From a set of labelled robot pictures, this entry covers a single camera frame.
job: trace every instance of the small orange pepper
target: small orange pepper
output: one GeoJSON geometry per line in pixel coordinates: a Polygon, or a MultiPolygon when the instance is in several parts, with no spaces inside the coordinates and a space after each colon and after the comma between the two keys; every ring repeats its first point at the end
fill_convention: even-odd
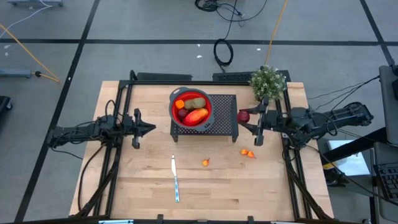
{"type": "Polygon", "coordinates": [[[257,159],[257,158],[254,156],[254,152],[252,152],[252,151],[249,151],[249,152],[248,152],[248,156],[251,157],[251,158],[257,159]]]}
{"type": "Polygon", "coordinates": [[[242,149],[242,150],[241,150],[241,154],[242,154],[242,155],[247,155],[248,152],[249,152],[249,151],[248,151],[247,149],[242,149]]]}
{"type": "Polygon", "coordinates": [[[210,160],[210,158],[204,159],[204,160],[201,162],[201,164],[202,164],[203,166],[208,166],[208,165],[209,165],[209,160],[210,160]]]}
{"type": "Polygon", "coordinates": [[[175,102],[175,106],[177,107],[177,109],[182,109],[182,108],[184,108],[184,105],[185,105],[185,103],[184,103],[184,101],[182,101],[182,100],[177,100],[177,101],[175,102]]]}

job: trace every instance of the white flowers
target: white flowers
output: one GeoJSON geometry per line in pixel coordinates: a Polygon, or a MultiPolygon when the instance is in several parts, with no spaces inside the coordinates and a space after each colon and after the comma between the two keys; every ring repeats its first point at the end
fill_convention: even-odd
{"type": "Polygon", "coordinates": [[[277,68],[265,65],[252,74],[249,83],[253,87],[256,100],[262,100],[264,97],[278,99],[280,93],[286,89],[285,79],[285,76],[277,72],[277,68]]]}

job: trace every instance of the knife handle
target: knife handle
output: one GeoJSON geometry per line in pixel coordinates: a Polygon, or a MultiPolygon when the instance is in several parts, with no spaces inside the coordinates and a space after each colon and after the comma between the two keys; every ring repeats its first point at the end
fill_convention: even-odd
{"type": "Polygon", "coordinates": [[[178,193],[177,177],[174,177],[174,188],[175,188],[175,202],[180,202],[180,194],[178,193]]]}

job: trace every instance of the wooden table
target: wooden table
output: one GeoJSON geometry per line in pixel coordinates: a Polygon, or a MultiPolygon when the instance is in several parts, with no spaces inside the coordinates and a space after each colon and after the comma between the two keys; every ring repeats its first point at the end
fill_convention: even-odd
{"type": "MultiPolygon", "coordinates": [[[[94,118],[104,115],[105,104],[116,98],[117,87],[118,82],[103,82],[94,118]]],[[[250,215],[255,220],[294,220],[280,134],[264,131],[261,147],[254,146],[254,136],[241,126],[236,143],[230,136],[180,136],[178,142],[173,142],[169,95],[177,87],[133,86],[129,111],[139,108],[142,120],[157,127],[140,138],[141,149],[131,146],[131,136],[124,138],[111,218],[156,219],[158,214],[164,214],[168,220],[247,220],[250,215]],[[257,159],[240,155],[240,149],[254,151],[257,159]],[[180,203],[175,202],[172,154],[177,164],[180,203]],[[201,162],[207,158],[210,165],[203,167],[201,162]]],[[[258,104],[250,86],[188,87],[208,94],[235,94],[238,109],[258,104]]],[[[288,89],[292,107],[308,106],[303,83],[288,83],[288,89]]],[[[269,108],[274,110],[275,103],[269,108]]],[[[257,116],[252,116],[250,123],[256,124],[257,116]]],[[[315,141],[309,145],[317,146],[315,141]]],[[[98,142],[87,144],[82,168],[99,146],[98,142]]],[[[82,204],[98,186],[104,152],[103,149],[91,161],[85,172],[82,204]]],[[[307,189],[332,217],[320,156],[310,148],[302,149],[301,155],[307,189]]],[[[76,187],[71,214],[78,211],[77,190],[76,187]]],[[[297,188],[296,191],[304,217],[302,197],[297,188]]],[[[104,213],[106,199],[102,203],[104,213]]]]}

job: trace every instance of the red apple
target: red apple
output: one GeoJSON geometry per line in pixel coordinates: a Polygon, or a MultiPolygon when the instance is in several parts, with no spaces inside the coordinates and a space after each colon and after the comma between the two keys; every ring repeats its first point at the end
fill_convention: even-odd
{"type": "Polygon", "coordinates": [[[247,123],[250,120],[250,115],[246,111],[239,111],[238,121],[247,123]]]}

